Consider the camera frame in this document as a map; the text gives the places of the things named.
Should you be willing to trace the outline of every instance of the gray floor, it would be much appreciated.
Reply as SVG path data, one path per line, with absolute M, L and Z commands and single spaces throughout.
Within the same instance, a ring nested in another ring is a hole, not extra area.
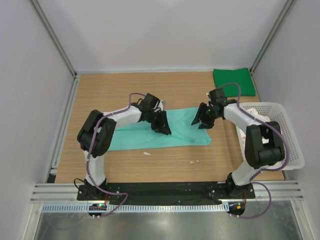
M 263 211 L 267 202 L 248 202 L 246 216 Z M 88 219 L 87 213 L 42 213 L 36 240 L 302 240 L 289 201 L 275 201 L 254 220 L 225 212 L 131 213 Z

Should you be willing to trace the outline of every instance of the turquoise towel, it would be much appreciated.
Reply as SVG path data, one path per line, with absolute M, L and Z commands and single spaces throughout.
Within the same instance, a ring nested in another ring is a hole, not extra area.
M 211 138 L 206 129 L 191 126 L 198 108 L 167 110 L 171 135 L 156 133 L 148 122 L 141 121 L 121 127 L 113 133 L 109 151 L 132 149 L 159 149 L 177 146 L 205 146 Z

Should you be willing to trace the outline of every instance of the white wall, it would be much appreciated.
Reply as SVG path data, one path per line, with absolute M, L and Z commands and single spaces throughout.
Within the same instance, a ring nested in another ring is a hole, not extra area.
M 39 0 L 77 71 L 251 67 L 285 0 Z
M 297 1 L 255 71 L 262 101 L 284 105 L 305 158 L 291 171 L 320 226 L 320 1 Z
M 0 238 L 21 239 L 72 77 L 27 0 L 0 7 Z

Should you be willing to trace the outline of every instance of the plastic basket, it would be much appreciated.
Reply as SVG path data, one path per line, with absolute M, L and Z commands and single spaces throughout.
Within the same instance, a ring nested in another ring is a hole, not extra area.
M 290 151 L 289 162 L 283 170 L 301 169 L 305 165 L 305 159 L 300 149 L 296 134 L 289 121 L 286 110 L 281 104 L 273 102 L 245 102 L 240 103 L 240 106 L 246 110 L 255 108 L 259 115 L 268 116 L 271 121 L 276 121 L 280 124 L 282 136 L 286 140 Z M 238 127 L 236 127 L 236 132 L 239 138 L 242 157 L 245 161 L 245 145 Z M 276 169 L 280 167 L 283 162 L 284 160 L 268 167 L 268 169 Z

